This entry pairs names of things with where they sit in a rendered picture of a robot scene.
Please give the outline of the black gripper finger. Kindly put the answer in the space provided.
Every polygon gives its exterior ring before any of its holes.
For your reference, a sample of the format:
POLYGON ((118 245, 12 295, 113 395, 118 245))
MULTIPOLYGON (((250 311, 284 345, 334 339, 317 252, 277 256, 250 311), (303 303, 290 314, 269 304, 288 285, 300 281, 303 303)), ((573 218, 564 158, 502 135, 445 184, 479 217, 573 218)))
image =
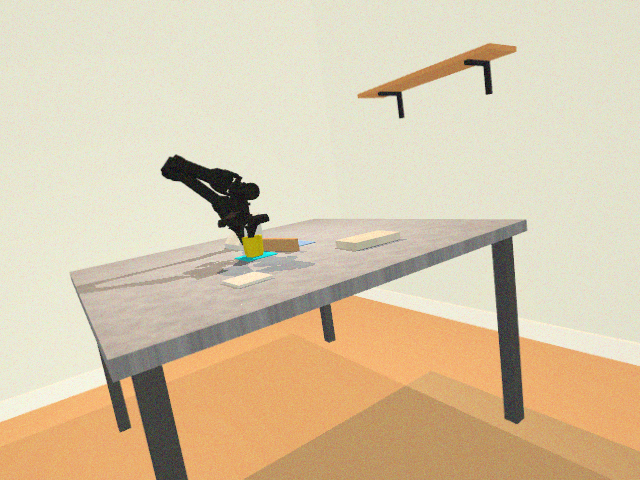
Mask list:
POLYGON ((247 230, 248 238, 254 237, 258 225, 260 224, 244 226, 244 228, 247 230))
POLYGON ((237 235, 237 237, 240 240, 241 244, 243 245, 242 238, 245 237, 244 236, 244 225, 240 225, 240 226, 237 226, 237 227, 231 227, 231 228, 228 228, 228 229, 231 229, 232 231, 235 232, 235 234, 237 235))

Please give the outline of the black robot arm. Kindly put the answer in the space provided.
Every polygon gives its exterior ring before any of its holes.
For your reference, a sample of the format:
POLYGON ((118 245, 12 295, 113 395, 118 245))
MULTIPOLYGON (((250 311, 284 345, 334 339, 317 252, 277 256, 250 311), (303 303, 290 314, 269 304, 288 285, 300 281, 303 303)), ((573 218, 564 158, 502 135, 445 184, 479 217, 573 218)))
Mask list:
MULTIPOLYGON (((237 226, 241 221, 248 220, 242 206, 237 211, 234 208, 230 209, 231 202, 255 200, 260 194, 257 184, 241 182, 242 177, 237 173, 220 168, 209 169, 188 161, 178 154, 170 156, 161 171, 167 179, 182 182, 210 202, 213 210, 225 220, 227 227, 237 226), (214 191, 226 196, 218 195, 198 179, 208 183, 214 191)), ((246 226, 246 224, 240 225, 246 226)))

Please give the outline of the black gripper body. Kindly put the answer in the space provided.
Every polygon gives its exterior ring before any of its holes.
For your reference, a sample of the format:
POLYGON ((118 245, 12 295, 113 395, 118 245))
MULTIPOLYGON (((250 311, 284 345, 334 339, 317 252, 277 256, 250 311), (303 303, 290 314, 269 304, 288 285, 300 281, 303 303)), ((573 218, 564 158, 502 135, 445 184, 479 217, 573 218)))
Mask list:
MULTIPOLYGON (((231 204, 232 205, 230 206, 230 209, 234 208, 234 210, 237 211, 242 206, 244 208, 245 212, 247 213, 248 220, 243 220, 243 221, 240 222, 240 224, 241 223, 247 223, 247 226, 249 226, 249 225, 261 224, 261 223, 265 223, 265 222, 269 221, 269 216, 267 214, 258 214, 258 215, 252 216, 252 214, 250 214, 250 211, 249 211, 249 205, 251 205, 251 204, 250 204, 250 202, 248 203, 248 200, 239 201, 239 202, 231 202, 231 204)), ((217 224, 218 224, 218 228, 223 228, 223 227, 227 226, 227 224, 226 224, 224 219, 218 220, 217 224)), ((240 224, 237 225, 237 226, 240 226, 240 224)), ((229 228, 237 227, 237 226, 230 226, 229 228)))

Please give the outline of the yellow cup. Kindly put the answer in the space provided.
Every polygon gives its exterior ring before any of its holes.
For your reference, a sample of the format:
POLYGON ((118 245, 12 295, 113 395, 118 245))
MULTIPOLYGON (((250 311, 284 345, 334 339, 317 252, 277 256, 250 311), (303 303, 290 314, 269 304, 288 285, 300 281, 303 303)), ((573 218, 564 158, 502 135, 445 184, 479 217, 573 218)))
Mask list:
POLYGON ((256 257, 263 255, 263 241, 262 235, 254 235, 252 238, 243 237, 242 238, 244 252, 247 257, 256 257))

